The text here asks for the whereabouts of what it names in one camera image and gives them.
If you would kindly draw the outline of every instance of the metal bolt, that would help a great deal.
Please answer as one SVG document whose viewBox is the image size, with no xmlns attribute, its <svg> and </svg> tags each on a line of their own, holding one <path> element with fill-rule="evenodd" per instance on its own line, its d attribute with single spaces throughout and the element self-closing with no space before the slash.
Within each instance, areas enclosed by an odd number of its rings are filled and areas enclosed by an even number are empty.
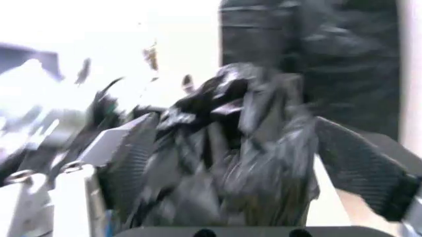
<svg viewBox="0 0 422 237">
<path fill-rule="evenodd" d="M 77 160 L 70 163 L 67 163 L 61 168 L 62 173 L 72 173 L 78 170 L 82 170 L 82 166 L 84 165 L 83 162 Z"/>
<path fill-rule="evenodd" d="M 35 174 L 32 170 L 22 170 L 11 174 L 9 177 L 6 178 L 6 184 L 17 184 L 17 183 L 26 183 L 26 184 L 33 184 L 33 180 L 31 175 Z"/>
</svg>

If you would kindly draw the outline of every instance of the black trash bag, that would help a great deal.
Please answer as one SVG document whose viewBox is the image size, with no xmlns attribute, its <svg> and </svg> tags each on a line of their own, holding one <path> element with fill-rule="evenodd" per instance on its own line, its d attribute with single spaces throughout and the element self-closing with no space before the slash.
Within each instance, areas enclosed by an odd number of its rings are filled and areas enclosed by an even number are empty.
<svg viewBox="0 0 422 237">
<path fill-rule="evenodd" d="M 304 75 L 319 116 L 397 140 L 400 47 L 395 0 L 224 0 L 223 64 Z"/>
<path fill-rule="evenodd" d="M 319 194 L 317 137 L 295 80 L 252 64 L 228 65 L 162 114 L 140 193 L 120 231 L 304 225 Z"/>
</svg>

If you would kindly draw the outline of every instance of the silver metal frame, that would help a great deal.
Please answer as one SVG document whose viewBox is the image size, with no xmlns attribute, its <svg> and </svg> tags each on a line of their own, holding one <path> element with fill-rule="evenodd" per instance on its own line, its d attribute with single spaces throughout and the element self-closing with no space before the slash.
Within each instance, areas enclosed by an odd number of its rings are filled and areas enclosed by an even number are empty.
<svg viewBox="0 0 422 237">
<path fill-rule="evenodd" d="M 0 236 L 50 236 L 54 209 L 47 177 L 24 170 L 12 174 L 7 181 L 9 185 L 0 189 Z"/>
<path fill-rule="evenodd" d="M 75 161 L 56 178 L 53 237 L 105 237 L 108 224 L 95 168 Z"/>
</svg>

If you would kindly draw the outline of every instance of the black fabric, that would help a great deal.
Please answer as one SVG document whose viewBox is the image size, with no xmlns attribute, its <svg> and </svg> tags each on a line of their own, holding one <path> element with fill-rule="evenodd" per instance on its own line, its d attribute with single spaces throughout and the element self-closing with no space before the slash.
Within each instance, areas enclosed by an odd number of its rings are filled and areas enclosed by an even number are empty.
<svg viewBox="0 0 422 237">
<path fill-rule="evenodd" d="M 220 9 L 224 65 L 301 73 L 314 114 L 397 140 L 395 0 L 224 0 Z"/>
</svg>

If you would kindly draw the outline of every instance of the carbon fiber arm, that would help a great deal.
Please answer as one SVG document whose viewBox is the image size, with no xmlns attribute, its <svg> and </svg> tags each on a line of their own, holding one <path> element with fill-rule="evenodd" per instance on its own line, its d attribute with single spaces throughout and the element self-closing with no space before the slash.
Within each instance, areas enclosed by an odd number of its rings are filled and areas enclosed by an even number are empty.
<svg viewBox="0 0 422 237">
<path fill-rule="evenodd" d="M 360 195 L 388 221 L 401 221 L 417 193 L 422 160 L 389 137 L 318 117 L 319 154 L 336 188 Z"/>
</svg>

